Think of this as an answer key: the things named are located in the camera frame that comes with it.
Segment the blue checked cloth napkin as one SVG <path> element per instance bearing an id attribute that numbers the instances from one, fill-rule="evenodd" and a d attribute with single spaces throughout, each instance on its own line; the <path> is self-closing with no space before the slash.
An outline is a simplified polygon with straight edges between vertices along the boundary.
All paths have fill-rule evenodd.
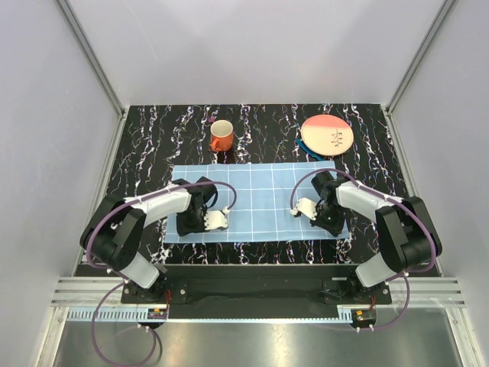
<path id="1" fill-rule="evenodd" d="M 167 244 L 217 242 L 275 242 L 314 239 L 346 239 L 348 226 L 339 235 L 313 227 L 305 216 L 290 213 L 290 194 L 296 182 L 319 168 L 334 168 L 332 161 L 272 164 L 176 165 L 172 178 L 191 183 L 200 177 L 231 184 L 238 193 L 228 215 L 228 229 L 188 234 L 180 237 L 176 217 L 167 219 Z"/>

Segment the blue plastic knife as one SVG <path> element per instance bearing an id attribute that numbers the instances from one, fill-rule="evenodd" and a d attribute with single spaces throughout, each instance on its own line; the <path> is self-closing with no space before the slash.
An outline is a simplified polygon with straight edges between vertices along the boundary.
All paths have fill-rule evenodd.
<path id="1" fill-rule="evenodd" d="M 310 148 L 308 148 L 304 142 L 301 139 L 296 139 L 295 143 L 306 153 L 308 154 L 311 158 L 316 159 L 317 161 L 323 161 L 324 157 L 320 156 L 319 154 L 313 152 Z"/>

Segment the pink and cream plate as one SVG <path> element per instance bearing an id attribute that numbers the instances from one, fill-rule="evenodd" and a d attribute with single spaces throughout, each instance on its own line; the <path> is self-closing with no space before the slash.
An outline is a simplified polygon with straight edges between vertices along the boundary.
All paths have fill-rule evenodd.
<path id="1" fill-rule="evenodd" d="M 314 115 L 301 126 L 301 138 L 312 152 L 333 157 L 344 154 L 354 142 L 350 125 L 333 115 Z"/>

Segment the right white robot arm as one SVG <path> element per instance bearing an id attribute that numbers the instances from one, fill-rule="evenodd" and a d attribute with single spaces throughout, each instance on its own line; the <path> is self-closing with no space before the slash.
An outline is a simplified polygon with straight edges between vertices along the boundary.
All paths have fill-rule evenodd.
<path id="1" fill-rule="evenodd" d="M 320 197 L 313 226 L 339 235 L 350 209 L 374 222 L 377 230 L 377 254 L 338 286 L 336 297 L 364 303 L 385 281 L 434 266 L 442 246 L 419 197 L 389 196 L 348 178 L 334 178 L 327 170 L 317 170 L 311 183 Z"/>

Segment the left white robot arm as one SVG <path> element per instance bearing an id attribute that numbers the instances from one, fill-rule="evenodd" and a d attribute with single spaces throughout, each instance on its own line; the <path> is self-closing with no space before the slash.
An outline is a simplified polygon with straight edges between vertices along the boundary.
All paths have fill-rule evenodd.
<path id="1" fill-rule="evenodd" d="M 225 214 L 207 206 L 214 205 L 217 198 L 216 185 L 206 177 L 196 183 L 178 179 L 138 198 L 108 195 L 84 229 L 80 246 L 88 258 L 96 258 L 126 277 L 131 293 L 147 302 L 158 302 L 166 295 L 166 276 L 139 252 L 145 227 L 175 215 L 180 237 L 225 229 Z"/>

